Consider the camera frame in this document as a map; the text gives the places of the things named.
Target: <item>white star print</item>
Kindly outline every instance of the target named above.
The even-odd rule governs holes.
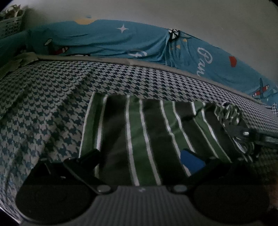
[[[133,57],[141,57],[142,55],[141,54],[139,54],[139,53],[136,53],[136,54],[131,54],[131,53],[129,53],[128,55],[130,55],[130,56],[133,56]]]
[[[125,28],[125,25],[123,24],[123,26],[121,28],[117,28],[119,30],[121,30],[121,32],[123,33],[124,30],[128,30],[128,28]]]

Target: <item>blue object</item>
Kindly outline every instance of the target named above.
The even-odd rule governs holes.
[[[197,158],[188,150],[182,150],[180,152],[180,161],[186,168],[188,168],[191,175],[193,175],[194,173],[198,172],[206,166],[206,163],[203,160]]]
[[[228,52],[179,30],[118,20],[47,24],[0,40],[0,66],[23,44],[27,51],[44,55],[155,62],[211,79],[268,105],[278,102],[274,82]]]

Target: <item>green striped cloth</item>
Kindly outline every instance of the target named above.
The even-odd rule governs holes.
[[[245,125],[237,108],[94,92],[79,157],[97,148],[95,176],[110,185],[173,185],[190,176],[180,151],[229,163],[242,156],[219,118]]]

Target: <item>basket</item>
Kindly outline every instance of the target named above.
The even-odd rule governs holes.
[[[0,39],[20,32],[23,15],[0,21]]]

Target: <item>houndstooth pattern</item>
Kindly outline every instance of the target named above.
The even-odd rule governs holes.
[[[243,110],[248,126],[278,132],[278,119],[264,105],[196,79],[150,68],[37,62],[6,76],[0,91],[0,205],[18,220],[16,192],[38,159],[62,161],[78,156],[94,91],[175,101],[229,101]]]
[[[267,109],[270,109],[271,112],[278,117],[278,109],[277,109],[277,104],[276,103],[273,103],[271,106],[266,105],[265,107]]]

